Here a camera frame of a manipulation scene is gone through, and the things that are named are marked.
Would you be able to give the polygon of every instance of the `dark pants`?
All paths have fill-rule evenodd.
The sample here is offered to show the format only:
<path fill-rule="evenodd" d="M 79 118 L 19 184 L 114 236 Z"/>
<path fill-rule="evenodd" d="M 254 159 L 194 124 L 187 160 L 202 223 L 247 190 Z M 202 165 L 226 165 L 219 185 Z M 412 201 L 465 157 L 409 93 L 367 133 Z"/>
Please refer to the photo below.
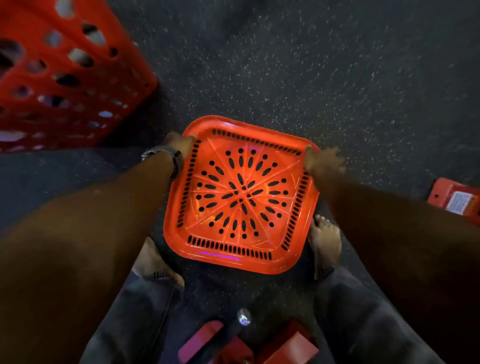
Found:
<path fill-rule="evenodd" d="M 162 344 L 168 309 L 179 300 L 172 280 L 139 279 L 122 290 L 89 341 L 81 364 L 144 363 Z M 318 283 L 314 310 L 340 363 L 443 363 L 402 317 L 346 269 Z"/>

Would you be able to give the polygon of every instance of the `wristwatch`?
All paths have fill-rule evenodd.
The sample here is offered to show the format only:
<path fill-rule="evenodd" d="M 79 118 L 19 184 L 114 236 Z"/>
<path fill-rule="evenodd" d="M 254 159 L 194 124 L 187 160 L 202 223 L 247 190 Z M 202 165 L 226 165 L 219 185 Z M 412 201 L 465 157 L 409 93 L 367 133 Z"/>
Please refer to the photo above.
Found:
<path fill-rule="evenodd" d="M 147 157 L 157 154 L 158 152 L 168 153 L 172 157 L 173 173 L 170 179 L 174 180 L 183 168 L 183 157 L 181 155 L 181 152 L 170 146 L 155 146 L 151 149 L 147 149 L 146 151 L 144 151 L 144 153 L 142 154 L 142 161 L 144 161 Z"/>

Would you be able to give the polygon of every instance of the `floor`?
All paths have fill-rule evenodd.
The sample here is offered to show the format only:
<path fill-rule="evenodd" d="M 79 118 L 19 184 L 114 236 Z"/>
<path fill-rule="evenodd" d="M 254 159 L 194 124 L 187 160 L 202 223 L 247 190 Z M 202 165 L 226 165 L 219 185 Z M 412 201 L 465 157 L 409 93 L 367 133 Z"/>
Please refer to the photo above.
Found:
<path fill-rule="evenodd" d="M 0 156 L 2 229 L 56 195 L 128 169 L 166 132 L 208 114 L 338 145 L 353 178 L 417 199 L 438 177 L 480 185 L 477 1 L 108 2 L 162 87 L 101 148 Z M 321 203 L 317 210 L 328 214 Z M 290 316 L 325 348 L 307 245 L 290 271 L 262 276 L 180 258 L 162 226 L 160 214 L 153 237 L 187 285 L 161 363 L 206 320 L 228 320 L 241 307 L 253 313 L 242 338 L 254 350 Z M 344 244 L 344 264 L 380 292 Z M 326 350 L 315 358 L 329 361 Z"/>

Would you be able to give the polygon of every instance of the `person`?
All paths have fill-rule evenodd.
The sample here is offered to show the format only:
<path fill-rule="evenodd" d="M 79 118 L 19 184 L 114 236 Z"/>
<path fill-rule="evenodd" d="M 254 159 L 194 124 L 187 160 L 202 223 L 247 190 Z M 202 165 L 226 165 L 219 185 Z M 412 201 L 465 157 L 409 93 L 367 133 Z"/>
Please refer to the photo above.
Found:
<path fill-rule="evenodd" d="M 194 140 L 193 136 L 170 133 L 165 143 L 187 156 Z M 343 160 L 336 152 L 327 149 L 318 153 L 307 148 L 305 168 L 380 287 L 393 303 L 400 303 L 400 312 L 415 321 L 419 319 L 416 314 L 429 309 L 439 314 L 442 309 L 465 306 L 465 294 L 455 296 L 464 283 L 442 286 L 429 279 L 446 270 L 451 279 L 457 279 L 459 271 L 471 268 L 478 261 L 478 251 L 472 245 L 478 230 L 444 211 L 355 184 L 343 176 Z M 163 262 L 153 241 L 145 240 L 164 201 L 175 168 L 172 161 L 169 153 L 156 153 L 114 180 L 47 202 L 7 232 L 0 242 L 1 362 L 78 362 L 82 355 L 85 363 L 145 359 L 184 284 Z M 435 221 L 424 221 L 425 217 Z M 399 221 L 412 226 L 400 228 Z M 433 232 L 427 234 L 419 225 Z M 463 269 L 435 266 L 445 256 L 431 256 L 432 251 L 438 251 L 432 247 L 438 241 L 427 239 L 432 236 L 443 238 L 441 247 L 456 237 L 460 242 L 456 248 L 463 250 L 453 255 L 466 264 Z M 322 280 L 315 295 L 315 311 L 336 358 L 441 362 L 392 307 L 338 266 L 340 239 L 334 225 L 316 217 L 309 237 L 317 277 Z M 116 298 L 132 267 L 142 279 Z M 414 302 L 402 297 L 405 294 L 412 298 L 405 290 L 405 277 L 412 292 L 419 294 Z M 468 283 L 477 284 L 476 279 L 469 278 Z M 453 303 L 448 301 L 450 306 L 437 304 L 429 296 L 441 289 L 444 297 L 456 298 Z M 140 316 L 128 311 L 132 304 L 140 305 L 136 310 Z"/>

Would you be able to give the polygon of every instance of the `hand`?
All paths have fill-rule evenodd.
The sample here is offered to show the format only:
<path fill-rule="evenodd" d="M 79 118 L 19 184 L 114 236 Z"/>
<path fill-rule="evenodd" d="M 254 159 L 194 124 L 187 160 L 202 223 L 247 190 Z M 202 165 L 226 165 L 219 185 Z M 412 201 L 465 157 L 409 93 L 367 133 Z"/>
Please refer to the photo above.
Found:
<path fill-rule="evenodd" d="M 338 147 L 315 151 L 311 146 L 305 150 L 305 169 L 311 176 L 321 176 L 329 172 L 344 174 L 347 168 L 345 158 L 337 156 Z"/>
<path fill-rule="evenodd" d="M 196 139 L 197 137 L 195 135 L 182 136 L 177 132 L 169 132 L 163 142 L 164 144 L 179 150 L 183 159 L 185 160 L 190 154 L 192 145 Z"/>

